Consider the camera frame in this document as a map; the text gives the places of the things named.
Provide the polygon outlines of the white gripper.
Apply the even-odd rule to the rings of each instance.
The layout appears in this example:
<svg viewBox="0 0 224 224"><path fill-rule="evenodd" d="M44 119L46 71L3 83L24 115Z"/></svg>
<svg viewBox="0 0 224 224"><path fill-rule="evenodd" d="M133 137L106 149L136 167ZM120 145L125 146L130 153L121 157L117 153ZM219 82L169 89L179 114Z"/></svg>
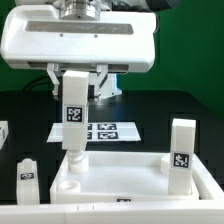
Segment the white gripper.
<svg viewBox="0 0 224 224"><path fill-rule="evenodd" d="M124 73L153 66L156 25L153 13L103 11L95 21L63 20L50 5L22 5L6 18L0 51L12 68L47 68L55 100L61 99L61 69L96 70L98 100L108 67Z"/></svg>

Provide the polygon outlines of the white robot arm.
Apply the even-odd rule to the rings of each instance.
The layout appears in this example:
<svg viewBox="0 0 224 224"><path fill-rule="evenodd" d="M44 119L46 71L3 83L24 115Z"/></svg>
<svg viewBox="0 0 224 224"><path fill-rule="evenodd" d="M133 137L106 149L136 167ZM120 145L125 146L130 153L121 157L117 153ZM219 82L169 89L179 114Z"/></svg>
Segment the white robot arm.
<svg viewBox="0 0 224 224"><path fill-rule="evenodd" d="M182 0L15 0L0 54L14 69L45 70L55 87L67 71L89 74L89 95L119 95L117 75L155 60L157 13Z"/></svg>

